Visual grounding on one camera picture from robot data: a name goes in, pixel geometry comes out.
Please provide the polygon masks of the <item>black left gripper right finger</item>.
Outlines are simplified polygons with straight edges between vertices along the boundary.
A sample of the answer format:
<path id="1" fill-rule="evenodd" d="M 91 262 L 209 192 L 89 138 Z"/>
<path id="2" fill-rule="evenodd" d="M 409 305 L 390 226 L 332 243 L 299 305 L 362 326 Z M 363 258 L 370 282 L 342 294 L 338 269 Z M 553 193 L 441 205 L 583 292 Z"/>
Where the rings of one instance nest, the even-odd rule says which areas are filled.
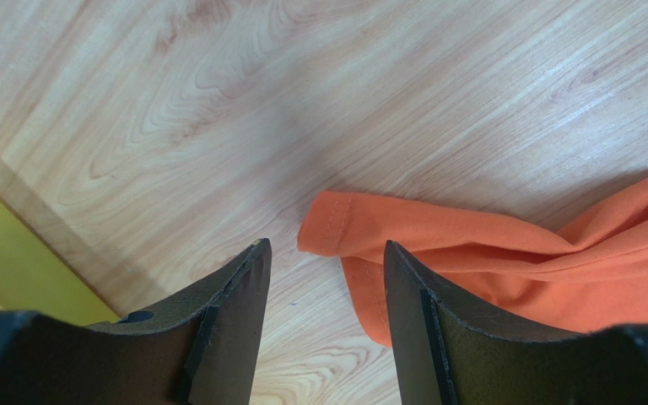
<path id="1" fill-rule="evenodd" d="M 648 404 L 648 324 L 549 327 L 482 300 L 394 241 L 384 279 L 405 404 Z"/>

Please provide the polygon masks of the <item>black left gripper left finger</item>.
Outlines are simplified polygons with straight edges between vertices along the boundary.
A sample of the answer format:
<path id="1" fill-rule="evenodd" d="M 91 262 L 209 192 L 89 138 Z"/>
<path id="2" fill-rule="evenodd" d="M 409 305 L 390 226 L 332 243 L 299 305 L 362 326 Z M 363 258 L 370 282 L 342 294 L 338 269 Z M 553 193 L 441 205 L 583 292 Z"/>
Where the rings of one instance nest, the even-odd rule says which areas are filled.
<path id="1" fill-rule="evenodd" d="M 262 339 L 272 248 L 116 322 L 78 327 L 0 310 L 0 404 L 246 404 Z"/>

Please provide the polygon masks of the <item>orange t-shirt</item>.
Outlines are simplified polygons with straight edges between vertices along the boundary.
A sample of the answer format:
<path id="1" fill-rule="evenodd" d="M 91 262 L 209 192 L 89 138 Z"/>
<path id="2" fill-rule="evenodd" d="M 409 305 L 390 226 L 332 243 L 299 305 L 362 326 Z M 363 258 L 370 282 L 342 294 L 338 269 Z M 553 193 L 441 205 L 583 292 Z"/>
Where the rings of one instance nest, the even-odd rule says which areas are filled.
<path id="1" fill-rule="evenodd" d="M 395 241 L 506 311 L 591 332 L 648 323 L 648 178 L 550 231 L 511 216 L 355 192 L 321 192 L 300 251 L 340 260 L 366 334 L 390 345 L 384 250 Z"/>

